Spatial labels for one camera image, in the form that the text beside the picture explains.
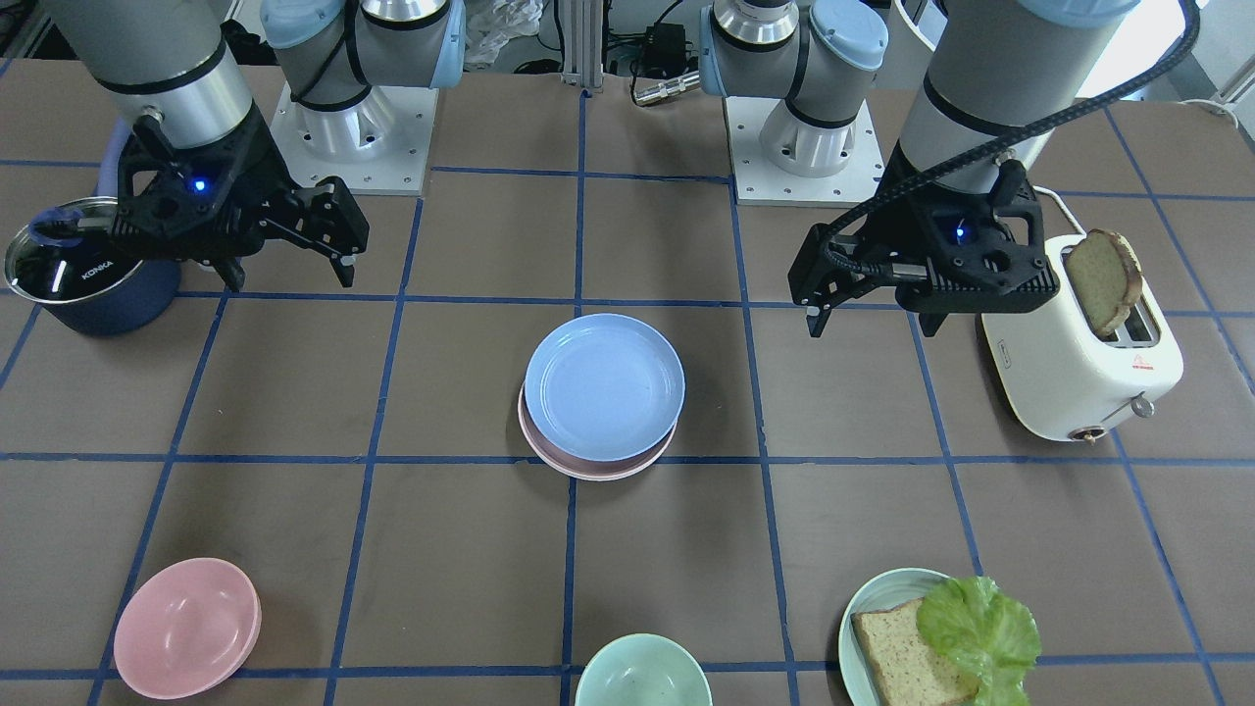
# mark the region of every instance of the plastic bag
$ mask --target plastic bag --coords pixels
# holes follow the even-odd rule
[[[533,36],[541,30],[542,0],[466,0],[467,70],[487,69],[501,48],[516,36]]]

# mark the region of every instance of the white cord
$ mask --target white cord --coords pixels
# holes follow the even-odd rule
[[[1077,216],[1072,212],[1072,208],[1068,208],[1068,204],[1063,202],[1063,197],[1062,196],[1059,196],[1058,193],[1050,191],[1049,188],[1047,188],[1044,186],[1037,186],[1037,184],[1034,184],[1033,186],[1033,191],[1035,191],[1035,192],[1038,192],[1038,193],[1040,193],[1043,196],[1049,196],[1050,199],[1054,201],[1054,204],[1058,206],[1060,211],[1063,211],[1063,217],[1068,218],[1068,222],[1072,223],[1072,227],[1077,228],[1077,234],[1084,234],[1086,233],[1084,226],[1082,226],[1081,221],[1077,219]]]
[[[1216,115],[1226,115],[1234,122],[1234,129],[1239,129],[1237,115],[1234,114],[1232,109],[1224,103],[1216,103],[1215,100],[1207,100],[1206,98],[1191,98],[1188,100],[1181,100],[1182,105],[1207,105],[1211,112]]]

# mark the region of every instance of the white mounting plate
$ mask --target white mounting plate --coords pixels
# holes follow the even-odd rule
[[[439,90],[432,88],[375,87],[397,109],[397,130],[389,135],[393,147],[368,162],[330,162],[312,154],[305,145],[292,112],[291,89],[284,84],[270,132],[279,152],[287,162],[296,183],[314,186],[329,174],[336,174],[356,194],[422,196],[427,176],[427,154],[435,125],[435,100]]]
[[[885,163],[867,103],[855,118],[855,145],[846,168],[830,177],[801,177],[777,167],[763,154],[758,133],[778,98],[728,98],[728,145],[737,176],[737,202],[761,206],[825,206],[848,208],[876,193]]]

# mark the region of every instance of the mint green bowl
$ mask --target mint green bowl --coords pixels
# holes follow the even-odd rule
[[[656,635],[629,635],[602,647],[584,668],[575,706],[710,706],[702,666]]]

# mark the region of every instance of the toast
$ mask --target toast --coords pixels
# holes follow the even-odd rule
[[[1118,232],[1091,229],[1068,253],[1063,267],[1086,313],[1089,330],[1107,337],[1142,297],[1142,267],[1133,247]]]
[[[855,613],[855,635],[871,666],[884,706],[958,706],[980,681],[959,671],[920,637],[915,614],[924,598],[889,611]]]

